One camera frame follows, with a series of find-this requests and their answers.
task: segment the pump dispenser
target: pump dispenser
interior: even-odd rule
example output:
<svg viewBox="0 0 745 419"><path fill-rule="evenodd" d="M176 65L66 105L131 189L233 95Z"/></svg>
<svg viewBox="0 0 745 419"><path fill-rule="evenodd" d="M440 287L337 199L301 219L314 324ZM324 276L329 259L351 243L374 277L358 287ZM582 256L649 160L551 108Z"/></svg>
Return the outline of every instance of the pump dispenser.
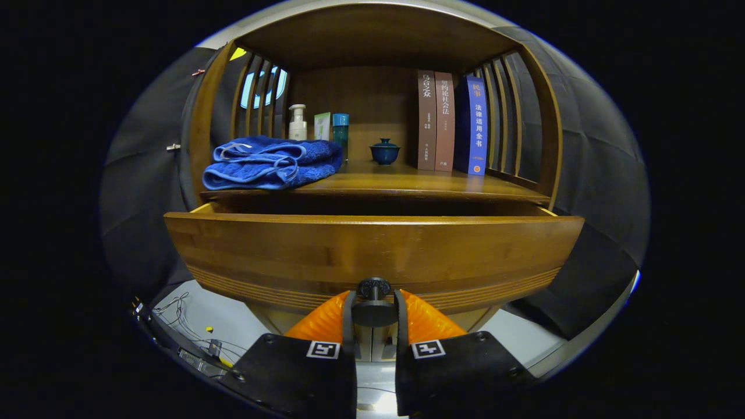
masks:
<svg viewBox="0 0 745 419"><path fill-rule="evenodd" d="M290 121L290 139L308 139L308 123L302 120L305 105L294 104L290 106L290 110L292 111L292 120Z"/></svg>

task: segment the blue towel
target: blue towel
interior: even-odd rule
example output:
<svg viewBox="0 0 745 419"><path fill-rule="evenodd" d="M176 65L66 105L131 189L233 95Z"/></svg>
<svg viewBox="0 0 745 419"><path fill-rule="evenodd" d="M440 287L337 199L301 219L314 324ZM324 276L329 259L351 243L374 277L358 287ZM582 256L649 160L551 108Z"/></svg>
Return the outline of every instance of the blue towel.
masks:
<svg viewBox="0 0 745 419"><path fill-rule="evenodd" d="M238 138L215 149L202 183L212 191L297 188L336 173L341 158L339 144L321 139Z"/></svg>

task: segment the orange gripper part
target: orange gripper part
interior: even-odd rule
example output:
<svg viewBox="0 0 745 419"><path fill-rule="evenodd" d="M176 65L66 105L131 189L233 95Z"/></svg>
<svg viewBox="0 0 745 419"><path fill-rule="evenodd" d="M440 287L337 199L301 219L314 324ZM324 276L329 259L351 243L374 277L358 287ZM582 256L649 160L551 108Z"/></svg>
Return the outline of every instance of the orange gripper part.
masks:
<svg viewBox="0 0 745 419"><path fill-rule="evenodd" d="M435 309L430 303L410 292L401 290L406 300L406 314L409 328L409 344L454 338L466 334L448 316Z"/></svg>
<svg viewBox="0 0 745 419"><path fill-rule="evenodd" d="M349 291L345 291L329 298L292 326L285 336L309 341L341 343L344 300L348 294Z"/></svg>

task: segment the brown book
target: brown book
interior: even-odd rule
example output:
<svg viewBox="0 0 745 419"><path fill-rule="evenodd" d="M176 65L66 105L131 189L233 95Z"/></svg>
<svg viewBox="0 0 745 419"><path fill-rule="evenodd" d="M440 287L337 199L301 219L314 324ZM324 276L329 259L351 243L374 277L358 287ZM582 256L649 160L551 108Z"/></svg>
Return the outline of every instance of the brown book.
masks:
<svg viewBox="0 0 745 419"><path fill-rule="evenodd" d="M434 153L437 144L437 100L435 98L434 72L419 70L419 159L420 170L434 170Z"/></svg>
<svg viewBox="0 0 745 419"><path fill-rule="evenodd" d="M437 145L434 151L434 169L453 171L455 148L455 106L453 100L453 75L434 72L437 93Z"/></svg>

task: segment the book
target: book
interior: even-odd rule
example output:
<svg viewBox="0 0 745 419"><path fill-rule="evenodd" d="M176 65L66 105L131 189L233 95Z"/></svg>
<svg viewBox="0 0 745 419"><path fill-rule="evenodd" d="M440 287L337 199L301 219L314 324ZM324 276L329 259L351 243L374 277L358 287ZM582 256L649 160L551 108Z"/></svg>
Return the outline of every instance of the book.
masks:
<svg viewBox="0 0 745 419"><path fill-rule="evenodd" d="M437 99L435 98L434 72L419 70L419 149L416 167L434 170L434 153L437 144Z"/></svg>
<svg viewBox="0 0 745 419"><path fill-rule="evenodd" d="M434 169L453 171L455 120L453 106L453 75L434 72L437 95L437 141L434 146Z"/></svg>
<svg viewBox="0 0 745 419"><path fill-rule="evenodd" d="M467 75L455 92L455 150L453 167L464 173L483 176L486 171L486 148L489 114L486 113L484 80Z"/></svg>
<svg viewBox="0 0 745 419"><path fill-rule="evenodd" d="M324 139L329 141L329 132L331 132L331 113L319 113L314 117L314 135L313 139Z"/></svg>

